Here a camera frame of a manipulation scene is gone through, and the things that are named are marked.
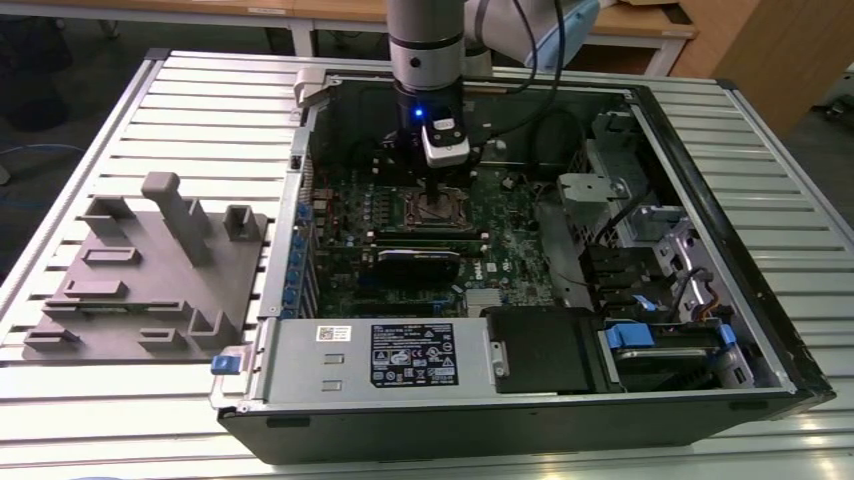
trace white label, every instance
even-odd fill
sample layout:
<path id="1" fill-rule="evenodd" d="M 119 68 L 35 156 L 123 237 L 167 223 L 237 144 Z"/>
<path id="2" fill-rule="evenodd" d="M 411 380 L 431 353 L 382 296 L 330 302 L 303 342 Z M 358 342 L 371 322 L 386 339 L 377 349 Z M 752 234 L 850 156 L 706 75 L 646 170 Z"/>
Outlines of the white label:
<path id="1" fill-rule="evenodd" d="M 353 327 L 350 325 L 337 325 L 334 327 L 318 327 L 319 342 L 349 342 Z"/>
<path id="2" fill-rule="evenodd" d="M 266 15 L 285 15 L 283 8 L 247 8 L 250 13 L 263 13 Z"/>
<path id="3" fill-rule="evenodd" d="M 443 118 L 433 122 L 433 128 L 435 128 L 437 130 L 451 130 L 454 128 L 454 125 L 455 124 L 453 118 Z"/>
<path id="4" fill-rule="evenodd" d="M 665 30 L 662 32 L 662 35 L 665 37 L 686 37 L 690 38 L 692 35 L 694 35 L 692 32 L 680 32 L 680 31 L 674 31 L 674 30 Z"/>

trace metal bracket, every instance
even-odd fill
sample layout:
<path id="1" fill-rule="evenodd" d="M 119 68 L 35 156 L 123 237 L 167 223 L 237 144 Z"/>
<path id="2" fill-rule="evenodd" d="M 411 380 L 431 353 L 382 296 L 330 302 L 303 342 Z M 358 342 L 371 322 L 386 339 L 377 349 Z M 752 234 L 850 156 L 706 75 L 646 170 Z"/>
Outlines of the metal bracket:
<path id="1" fill-rule="evenodd" d="M 725 388 L 754 388 L 756 378 L 738 345 L 721 354 L 714 371 Z"/>
<path id="2" fill-rule="evenodd" d="M 510 365 L 507 365 L 507 352 L 503 342 L 490 342 L 490 360 L 495 378 L 510 376 Z"/>
<path id="3" fill-rule="evenodd" d="M 597 225 L 612 201 L 629 197 L 620 182 L 595 173 L 565 173 L 558 185 L 567 215 L 587 226 Z"/>
<path id="4" fill-rule="evenodd" d="M 636 229 L 636 241 L 658 242 L 673 230 L 688 214 L 682 207 L 645 206 L 632 214 L 630 223 Z"/>
<path id="5" fill-rule="evenodd" d="M 321 93 L 331 84 L 326 82 L 326 68 L 306 67 L 297 72 L 297 80 L 294 81 L 294 96 L 297 97 L 297 105 L 301 108 L 310 107 L 321 102 L 323 96 Z"/>

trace motherboard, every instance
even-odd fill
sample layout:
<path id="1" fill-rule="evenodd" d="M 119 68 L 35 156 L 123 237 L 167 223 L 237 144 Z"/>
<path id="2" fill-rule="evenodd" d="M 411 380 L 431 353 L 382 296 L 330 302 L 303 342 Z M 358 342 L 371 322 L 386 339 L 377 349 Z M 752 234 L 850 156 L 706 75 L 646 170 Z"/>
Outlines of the motherboard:
<path id="1" fill-rule="evenodd" d="M 553 304 L 539 186 L 503 168 L 473 177 L 429 198 L 370 173 L 319 172 L 319 317 L 469 317 L 482 307 Z"/>

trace black plastic cover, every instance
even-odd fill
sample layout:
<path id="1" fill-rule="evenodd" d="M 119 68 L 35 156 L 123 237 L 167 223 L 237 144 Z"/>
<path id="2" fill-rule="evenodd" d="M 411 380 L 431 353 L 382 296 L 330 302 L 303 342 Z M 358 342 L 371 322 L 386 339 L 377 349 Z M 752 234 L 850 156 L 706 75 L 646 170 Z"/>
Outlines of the black plastic cover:
<path id="1" fill-rule="evenodd" d="M 505 345 L 509 374 L 498 393 L 605 393 L 602 320 L 585 308 L 486 309 L 490 340 Z"/>

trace barcode sticker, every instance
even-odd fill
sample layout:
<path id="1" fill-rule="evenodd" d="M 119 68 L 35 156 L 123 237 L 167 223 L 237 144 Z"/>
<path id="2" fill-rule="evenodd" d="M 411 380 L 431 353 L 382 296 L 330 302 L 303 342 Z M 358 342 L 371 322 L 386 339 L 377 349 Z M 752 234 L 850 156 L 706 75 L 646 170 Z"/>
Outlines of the barcode sticker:
<path id="1" fill-rule="evenodd" d="M 353 327 L 350 325 L 318 327 L 319 342 L 349 342 L 351 334 Z"/>
<path id="2" fill-rule="evenodd" d="M 684 37 L 690 38 L 694 34 L 692 32 L 681 32 L 680 30 L 665 30 L 662 32 L 665 37 Z"/>
<path id="3" fill-rule="evenodd" d="M 250 13 L 262 13 L 265 15 L 285 15 L 285 9 L 283 8 L 255 8 L 255 7 L 250 7 L 247 8 Z"/>

